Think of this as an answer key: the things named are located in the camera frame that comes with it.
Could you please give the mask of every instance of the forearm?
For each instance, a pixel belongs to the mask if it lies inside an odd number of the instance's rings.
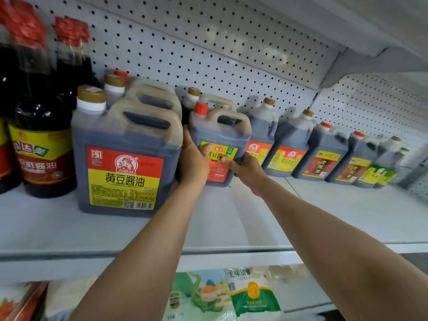
[[[418,282],[428,285],[427,277],[398,254],[274,181],[264,183],[259,187],[260,197],[347,320],[355,320],[361,313],[368,317],[380,311],[383,318],[388,313],[396,316],[391,305],[402,302],[405,292],[418,291],[420,296],[427,297],[427,291],[421,292],[418,286]],[[364,313],[373,305],[376,308],[372,313]]]
[[[178,186],[90,288],[70,321],[160,320],[183,249],[200,182]]]

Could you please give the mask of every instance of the hand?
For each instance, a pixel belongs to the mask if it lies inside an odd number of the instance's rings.
[[[205,185],[210,172],[208,154],[212,149],[212,144],[206,144],[199,151],[195,143],[193,143],[187,125],[183,127],[183,146],[177,171],[180,183],[198,182]]]
[[[242,156],[241,162],[236,163],[229,157],[222,157],[221,162],[224,166],[229,167],[244,185],[249,187],[254,195],[259,196],[260,187],[270,178],[263,171],[257,159],[247,152]]]

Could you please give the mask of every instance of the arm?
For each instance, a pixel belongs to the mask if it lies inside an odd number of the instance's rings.
[[[427,320],[428,276],[361,230],[270,179],[255,158],[223,163],[260,196],[346,320]]]
[[[211,149],[206,145],[200,152],[185,129],[179,186],[104,270],[69,321],[162,319]]]

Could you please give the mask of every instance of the red cap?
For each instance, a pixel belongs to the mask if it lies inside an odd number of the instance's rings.
[[[199,114],[199,115],[205,116],[207,114],[207,112],[208,112],[208,104],[205,103],[205,102],[197,101],[196,105],[195,105],[195,108],[193,109],[193,112],[195,114]]]
[[[357,130],[354,132],[354,134],[357,135],[357,136],[359,136],[359,137],[366,137],[365,134],[363,134],[363,133],[361,133],[361,132],[359,132]]]
[[[70,20],[74,23],[74,26],[77,30],[78,36],[80,37],[80,40],[84,43],[89,42],[89,37],[91,37],[89,33],[89,26],[86,22],[70,18]]]
[[[125,84],[128,84],[128,73],[121,70],[114,70],[114,75],[121,76],[125,80]]]
[[[6,18],[8,17],[7,3],[5,0],[0,0],[0,24],[6,25]]]
[[[10,0],[10,5],[22,11],[27,11],[30,13],[34,12],[34,8],[31,3],[25,2],[23,0]]]
[[[8,7],[6,25],[12,40],[18,45],[46,48],[46,28],[40,18],[33,12]]]
[[[321,125],[327,128],[331,128],[332,126],[329,123],[326,123],[324,121],[321,122]]]
[[[75,23],[70,18],[55,16],[55,32],[58,42],[72,47],[80,46],[80,36]]]

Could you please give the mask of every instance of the right arm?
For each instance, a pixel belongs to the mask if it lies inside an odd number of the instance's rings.
[[[245,153],[223,158],[275,216],[346,320],[427,320],[428,276],[363,231],[294,196]]]

